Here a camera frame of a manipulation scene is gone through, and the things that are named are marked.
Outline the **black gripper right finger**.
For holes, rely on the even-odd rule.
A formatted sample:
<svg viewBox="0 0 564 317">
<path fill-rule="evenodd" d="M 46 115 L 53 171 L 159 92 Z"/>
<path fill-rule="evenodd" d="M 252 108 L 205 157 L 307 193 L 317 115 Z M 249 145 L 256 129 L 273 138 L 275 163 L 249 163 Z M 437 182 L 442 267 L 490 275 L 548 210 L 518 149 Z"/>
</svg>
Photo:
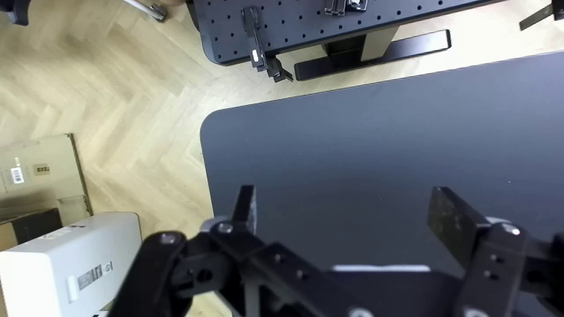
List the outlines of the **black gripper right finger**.
<svg viewBox="0 0 564 317">
<path fill-rule="evenodd" d="M 499 230 L 506 240 L 522 237 L 515 224 L 481 215 L 448 187 L 432 189 L 428 228 L 465 272 L 474 267 L 476 252 L 492 230 Z"/>
</svg>

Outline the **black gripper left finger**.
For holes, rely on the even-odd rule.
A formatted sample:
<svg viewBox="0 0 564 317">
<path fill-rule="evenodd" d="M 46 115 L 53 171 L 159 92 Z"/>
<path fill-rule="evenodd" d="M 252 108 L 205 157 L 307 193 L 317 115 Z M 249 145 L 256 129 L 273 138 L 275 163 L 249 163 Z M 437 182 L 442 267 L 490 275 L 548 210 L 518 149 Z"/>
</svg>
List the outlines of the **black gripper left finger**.
<svg viewBox="0 0 564 317">
<path fill-rule="evenodd" d="M 254 186 L 242 186 L 229 215 L 212 217 L 203 223 L 203 233 L 235 235 L 257 233 L 257 198 Z"/>
</svg>

